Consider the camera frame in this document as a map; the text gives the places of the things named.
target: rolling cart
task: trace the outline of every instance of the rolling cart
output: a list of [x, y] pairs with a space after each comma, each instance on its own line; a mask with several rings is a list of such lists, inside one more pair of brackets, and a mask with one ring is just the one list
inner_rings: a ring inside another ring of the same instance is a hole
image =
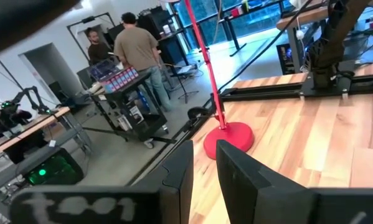
[[[153, 93], [148, 88], [145, 80], [148, 79], [150, 75], [139, 75], [134, 80], [130, 81], [127, 85], [123, 86], [119, 90], [114, 91], [113, 93], [105, 93], [104, 90], [100, 90], [91, 96], [93, 102], [96, 104], [98, 110], [102, 116], [106, 119], [111, 130], [97, 129], [83, 127], [85, 130], [96, 131], [101, 133], [109, 133], [121, 136], [128, 141], [129, 139], [137, 139], [142, 142], [149, 141], [161, 141], [166, 143], [174, 143], [171, 139], [156, 137], [154, 134], [159, 130], [163, 129], [168, 133], [166, 126], [167, 119], [163, 112], [161, 111], [157, 101], [153, 97]], [[157, 114], [147, 114], [142, 113], [143, 120], [138, 115], [135, 115], [131, 112], [130, 103], [128, 95], [133, 91], [138, 91], [138, 86], [144, 86], [148, 94], [147, 97], [152, 99], [154, 106], [156, 107]], [[108, 113], [102, 106], [102, 103], [106, 102], [110, 105], [113, 112]], [[119, 116], [124, 116], [128, 121], [130, 129], [124, 129], [121, 127], [120, 123], [116, 119]]]

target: wooden tabletop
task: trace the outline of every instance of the wooden tabletop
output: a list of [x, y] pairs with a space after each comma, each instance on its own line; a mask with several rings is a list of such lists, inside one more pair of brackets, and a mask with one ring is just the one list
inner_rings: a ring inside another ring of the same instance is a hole
[[[373, 65], [356, 71], [373, 75]], [[305, 74], [237, 82], [245, 88], [298, 83]], [[373, 187], [373, 95], [225, 103], [228, 122], [241, 121], [254, 132], [247, 152], [271, 169], [307, 187]], [[190, 223], [229, 223], [215, 161], [203, 149], [209, 119], [192, 138], [194, 185]]]
[[[320, 3], [321, 1], [322, 0], [312, 0], [311, 5]], [[324, 7], [320, 7], [320, 8], [317, 8], [317, 9], [310, 10], [308, 12], [301, 13], [298, 16], [298, 20], [300, 22], [300, 25], [303, 25], [303, 24], [307, 24], [307, 23], [310, 23], [310, 22], [316, 22], [316, 21], [326, 19], [328, 16], [329, 16], [328, 15], [328, 8], [327, 8], [327, 6], [324, 6]], [[284, 19], [280, 19], [276, 23], [276, 28], [283, 29], [287, 25], [287, 23], [290, 21], [291, 18], [292, 18], [292, 16], [284, 18]], [[297, 26], [297, 20], [293, 21], [290, 24], [290, 27], [296, 27], [296, 26]]]
[[65, 113], [69, 112], [69, 107], [62, 107], [59, 108], [58, 111], [55, 113], [55, 116], [52, 115], [39, 115], [36, 119], [32, 120], [29, 124], [24, 126], [24, 131], [18, 136], [18, 138], [1, 138], [0, 139], [0, 153], [3, 152], [5, 149], [13, 146], [21, 139], [29, 136], [30, 134], [40, 130], [41, 128], [52, 124], [56, 121], [56, 117], [63, 116]]

